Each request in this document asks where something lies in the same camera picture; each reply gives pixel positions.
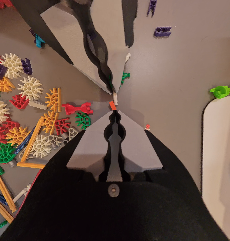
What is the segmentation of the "cyan toy panel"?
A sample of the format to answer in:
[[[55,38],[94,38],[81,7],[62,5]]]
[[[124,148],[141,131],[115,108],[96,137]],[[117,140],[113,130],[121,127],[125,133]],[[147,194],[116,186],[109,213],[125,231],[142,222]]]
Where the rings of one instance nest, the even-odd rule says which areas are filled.
[[[35,33],[35,43],[38,48],[42,48],[42,46],[45,44],[45,41]]]

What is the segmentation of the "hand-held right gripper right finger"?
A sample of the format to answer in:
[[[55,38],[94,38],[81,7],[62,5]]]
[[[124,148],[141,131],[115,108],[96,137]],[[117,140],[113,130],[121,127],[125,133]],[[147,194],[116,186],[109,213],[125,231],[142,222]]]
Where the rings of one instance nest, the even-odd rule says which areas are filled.
[[[143,127],[119,110],[115,110],[118,124],[118,162],[122,180],[130,181],[129,173],[159,170],[163,165]]]

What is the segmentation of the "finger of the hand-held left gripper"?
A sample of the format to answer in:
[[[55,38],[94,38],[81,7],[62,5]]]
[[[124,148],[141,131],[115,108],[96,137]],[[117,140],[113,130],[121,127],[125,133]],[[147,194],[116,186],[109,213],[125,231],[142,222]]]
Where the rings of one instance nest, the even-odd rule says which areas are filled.
[[[63,4],[56,4],[45,10],[40,16],[71,59],[73,66],[101,89],[111,94],[99,77],[98,68],[86,54],[83,32],[71,9]]]
[[[91,5],[91,18],[95,29],[106,43],[107,65],[112,72],[112,84],[118,92],[128,54],[121,0],[94,0]]]

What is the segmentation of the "lime green toy spool piece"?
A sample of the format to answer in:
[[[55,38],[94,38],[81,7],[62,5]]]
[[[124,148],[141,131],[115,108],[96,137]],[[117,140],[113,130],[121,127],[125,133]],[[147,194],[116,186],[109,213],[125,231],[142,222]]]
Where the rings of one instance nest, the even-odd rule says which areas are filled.
[[[216,88],[212,88],[209,91],[210,93],[213,93],[213,95],[218,98],[224,98],[230,94],[230,87],[228,86],[217,86]]]

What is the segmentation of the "heap of mixed toy rods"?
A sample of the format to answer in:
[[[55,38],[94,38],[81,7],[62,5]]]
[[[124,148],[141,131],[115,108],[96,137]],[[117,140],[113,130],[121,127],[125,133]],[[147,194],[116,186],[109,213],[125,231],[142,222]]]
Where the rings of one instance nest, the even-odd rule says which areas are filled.
[[[35,163],[26,163],[26,159],[28,157],[28,154],[30,153],[31,151],[31,148],[35,142],[35,139],[41,129],[41,126],[43,125],[43,122],[44,122],[44,119],[45,117],[44,116],[41,116],[34,131],[33,131],[33,134],[29,140],[29,143],[27,145],[27,148],[26,148],[26,151],[21,159],[21,161],[17,164],[18,166],[21,166],[21,167],[30,167],[30,168],[38,168],[38,169],[43,169],[45,167],[45,165],[43,164],[35,164]],[[0,177],[0,190],[5,198],[5,200],[7,201],[8,203],[8,206],[10,208],[10,210],[12,212],[15,212],[17,210],[2,178]],[[14,218],[13,216],[3,207],[3,205],[0,203],[0,213],[1,215],[8,221],[8,223],[11,223]]]

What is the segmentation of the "pile of colourful toy connectors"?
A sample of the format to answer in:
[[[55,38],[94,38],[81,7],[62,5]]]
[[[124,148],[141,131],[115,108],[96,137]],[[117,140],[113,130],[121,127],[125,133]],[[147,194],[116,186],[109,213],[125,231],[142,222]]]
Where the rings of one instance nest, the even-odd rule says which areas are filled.
[[[7,67],[7,72],[2,80],[0,80],[0,92],[11,92],[15,89],[14,84],[10,79],[21,77],[19,72],[23,73],[21,59],[15,54],[5,54],[0,57],[0,64]],[[58,119],[59,113],[61,112],[61,88],[53,88],[47,93],[45,98],[48,99],[45,105],[40,103],[38,100],[41,98],[40,94],[43,93],[42,83],[28,75],[23,77],[21,84],[18,84],[18,95],[12,96],[9,102],[12,107],[18,110],[24,110],[27,106],[39,108],[43,110],[49,109],[47,113],[44,113],[44,131],[49,136],[37,135],[35,142],[31,148],[28,158],[43,158],[51,152],[51,147],[57,148],[62,142],[62,134],[68,134],[68,139],[72,139],[71,130],[68,130],[69,118]],[[0,164],[15,162],[15,157],[19,154],[19,158],[26,151],[26,144],[33,134],[33,129],[29,130],[27,127],[22,127],[16,121],[10,118],[10,109],[7,108],[7,104],[0,100]]]

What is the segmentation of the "white stand base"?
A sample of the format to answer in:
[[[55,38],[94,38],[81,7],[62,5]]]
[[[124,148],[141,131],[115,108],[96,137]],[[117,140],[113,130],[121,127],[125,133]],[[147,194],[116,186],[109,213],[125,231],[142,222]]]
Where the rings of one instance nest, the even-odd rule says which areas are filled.
[[[204,110],[202,198],[230,239],[230,96],[214,99]]]

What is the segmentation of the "green toy connector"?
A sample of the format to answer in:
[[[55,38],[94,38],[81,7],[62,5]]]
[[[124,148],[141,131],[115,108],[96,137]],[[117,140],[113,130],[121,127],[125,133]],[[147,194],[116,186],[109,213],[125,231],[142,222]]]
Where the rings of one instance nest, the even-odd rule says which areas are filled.
[[[125,77],[122,76],[122,80],[121,80],[121,84],[120,84],[119,88],[121,88],[121,85],[124,83],[124,79],[125,79]],[[110,83],[111,88],[113,88],[112,82],[111,82],[111,75],[109,75],[109,83]]]
[[[76,118],[78,118],[76,123],[80,126],[80,130],[86,130],[91,125],[91,119],[86,113],[77,112]]]

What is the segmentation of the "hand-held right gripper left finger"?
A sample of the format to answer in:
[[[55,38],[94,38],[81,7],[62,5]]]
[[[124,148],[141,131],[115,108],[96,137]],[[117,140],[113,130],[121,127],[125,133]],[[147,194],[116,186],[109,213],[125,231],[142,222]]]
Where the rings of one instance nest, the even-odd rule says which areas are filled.
[[[71,155],[67,168],[90,172],[101,182],[109,181],[108,174],[116,157],[114,123],[115,111],[109,111],[88,127]]]

